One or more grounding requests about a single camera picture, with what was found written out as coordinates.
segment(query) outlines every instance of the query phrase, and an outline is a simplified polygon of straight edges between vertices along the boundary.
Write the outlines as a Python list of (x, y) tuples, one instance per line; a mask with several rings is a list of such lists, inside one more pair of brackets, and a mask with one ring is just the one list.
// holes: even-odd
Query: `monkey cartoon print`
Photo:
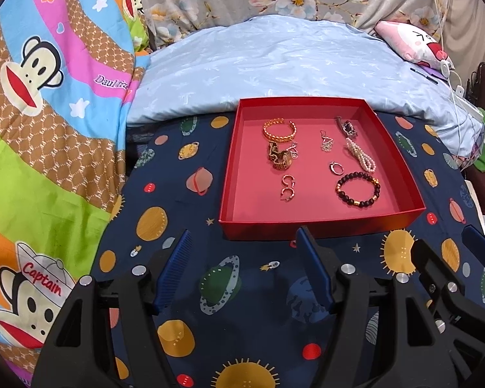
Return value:
[(144, 13), (142, 0), (122, 0), (124, 13), (133, 22), (138, 18), (138, 13)]
[(43, 109), (40, 90), (59, 87), (63, 81), (61, 56), (56, 47), (38, 36), (27, 39), (22, 62), (6, 61), (0, 68), (5, 97), (24, 115), (34, 117)]
[(0, 268), (0, 290), (11, 305), (0, 309), (0, 334), (13, 346), (38, 349), (75, 283), (61, 260), (15, 245), (19, 272)]

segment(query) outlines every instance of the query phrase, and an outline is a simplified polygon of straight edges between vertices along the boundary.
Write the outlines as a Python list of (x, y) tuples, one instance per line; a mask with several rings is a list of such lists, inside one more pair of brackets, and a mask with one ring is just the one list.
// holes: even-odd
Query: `dangle earring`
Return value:
[(286, 151), (288, 151), (288, 152), (291, 154), (291, 157), (292, 157), (293, 159), (298, 158), (298, 150), (297, 150), (297, 148), (296, 148), (296, 146), (297, 146), (297, 145), (298, 145), (298, 143), (297, 143), (296, 141), (292, 141), (292, 142), (291, 142), (291, 147), (288, 147), (288, 148), (286, 149)]
[(331, 151), (332, 150), (332, 138), (327, 136), (324, 130), (319, 131), (320, 134), (322, 135), (322, 150), (323, 151)]

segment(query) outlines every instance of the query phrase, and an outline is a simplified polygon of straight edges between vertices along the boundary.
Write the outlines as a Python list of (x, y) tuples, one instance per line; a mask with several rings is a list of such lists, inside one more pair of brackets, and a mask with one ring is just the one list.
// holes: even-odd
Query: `red tray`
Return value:
[[(340, 179), (330, 169), (341, 163), (344, 174), (362, 171), (345, 148), (345, 135), (335, 117), (350, 120), (358, 131), (355, 142), (377, 165), (373, 174), (381, 184), (380, 198), (368, 208), (349, 206), (335, 192)], [(285, 171), (273, 169), (268, 160), (268, 141), (262, 133), (265, 121), (293, 121), (298, 132), (299, 156)], [(269, 127), (276, 135), (291, 133), (287, 125)], [(321, 150), (320, 131), (334, 139), (332, 150)], [(289, 144), (280, 144), (286, 149)], [(295, 177), (295, 197), (280, 200), (282, 176)], [(345, 183), (353, 199), (366, 200), (373, 185), (363, 180)], [(293, 240), (306, 224), (316, 238), (363, 235), (401, 229), (426, 209), (417, 184), (397, 145), (368, 104), (361, 99), (285, 97), (241, 99), (235, 118), (224, 180), (219, 223), (232, 241)]]

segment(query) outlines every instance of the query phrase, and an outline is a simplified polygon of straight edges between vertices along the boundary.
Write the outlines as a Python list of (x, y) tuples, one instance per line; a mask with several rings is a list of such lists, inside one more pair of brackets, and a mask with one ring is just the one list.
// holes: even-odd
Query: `gold bracelet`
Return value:
[(296, 125), (293, 121), (289, 121), (289, 126), (291, 127), (291, 130), (293, 130), (293, 132), (290, 135), (286, 135), (286, 136), (279, 136), (279, 135), (273, 135), (268, 133), (267, 128), (273, 124), (284, 124), (284, 118), (271, 119), (269, 121), (266, 121), (262, 126), (262, 132), (264, 133), (265, 138), (267, 138), (269, 141), (272, 141), (275, 143), (285, 143), (285, 142), (290, 142), (295, 138)]

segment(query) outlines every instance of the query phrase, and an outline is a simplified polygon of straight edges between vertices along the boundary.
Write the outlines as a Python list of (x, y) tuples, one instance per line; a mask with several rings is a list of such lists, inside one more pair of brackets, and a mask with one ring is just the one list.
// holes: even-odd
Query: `cartoon face pillow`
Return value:
[(379, 22), (375, 31), (406, 61), (441, 71), (440, 61), (447, 60), (451, 69), (453, 62), (442, 46), (430, 35), (407, 23)]

